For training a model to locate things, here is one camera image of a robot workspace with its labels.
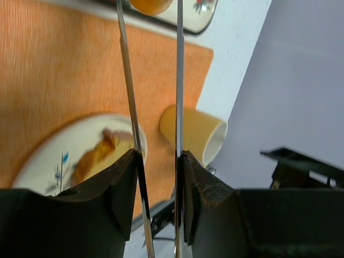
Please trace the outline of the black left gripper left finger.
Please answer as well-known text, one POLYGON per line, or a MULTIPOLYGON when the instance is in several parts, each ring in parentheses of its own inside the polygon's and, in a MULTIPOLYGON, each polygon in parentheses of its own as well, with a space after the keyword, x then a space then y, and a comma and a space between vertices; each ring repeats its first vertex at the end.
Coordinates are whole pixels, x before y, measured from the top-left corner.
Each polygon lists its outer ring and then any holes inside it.
POLYGON ((1 190, 1 257, 123 257, 137 187, 136 151, 57 196, 1 190))

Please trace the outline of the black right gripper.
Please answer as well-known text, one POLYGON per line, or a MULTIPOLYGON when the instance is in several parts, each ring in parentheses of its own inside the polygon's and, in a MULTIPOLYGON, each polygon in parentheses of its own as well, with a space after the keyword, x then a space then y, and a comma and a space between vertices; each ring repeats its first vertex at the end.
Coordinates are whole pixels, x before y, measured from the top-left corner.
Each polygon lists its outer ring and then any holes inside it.
POLYGON ((277 160, 277 166, 271 176, 271 189, 279 188, 331 188, 343 189, 343 184, 332 179, 343 179, 343 169, 285 147, 271 151, 263 150, 260 154, 277 160), (310 171, 327 177, 326 183, 310 177, 310 171))

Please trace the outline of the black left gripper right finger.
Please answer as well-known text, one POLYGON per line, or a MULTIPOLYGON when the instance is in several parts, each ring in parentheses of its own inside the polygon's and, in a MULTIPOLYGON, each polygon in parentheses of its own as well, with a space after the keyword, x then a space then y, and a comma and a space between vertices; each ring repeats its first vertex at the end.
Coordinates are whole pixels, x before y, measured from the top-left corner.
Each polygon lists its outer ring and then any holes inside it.
POLYGON ((183 159, 194 257, 343 257, 343 189, 233 189, 191 152, 183 159))

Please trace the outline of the speckled toast bread slice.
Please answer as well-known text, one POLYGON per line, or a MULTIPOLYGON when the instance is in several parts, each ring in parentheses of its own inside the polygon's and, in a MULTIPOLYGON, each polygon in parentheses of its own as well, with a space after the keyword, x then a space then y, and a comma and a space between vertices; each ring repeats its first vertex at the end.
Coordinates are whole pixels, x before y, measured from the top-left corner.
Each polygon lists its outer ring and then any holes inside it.
POLYGON ((72 186, 89 179, 112 165, 129 149, 134 147, 133 135, 125 131, 103 129, 102 140, 84 153, 71 176, 72 186))

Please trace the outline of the orange oval bun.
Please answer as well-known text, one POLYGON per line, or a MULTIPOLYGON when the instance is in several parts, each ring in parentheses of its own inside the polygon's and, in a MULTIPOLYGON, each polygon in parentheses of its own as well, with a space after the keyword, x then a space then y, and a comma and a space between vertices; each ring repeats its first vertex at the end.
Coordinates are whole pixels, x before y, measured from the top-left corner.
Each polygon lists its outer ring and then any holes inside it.
POLYGON ((129 2, 141 13, 154 16, 168 9, 173 0, 129 0, 129 2))

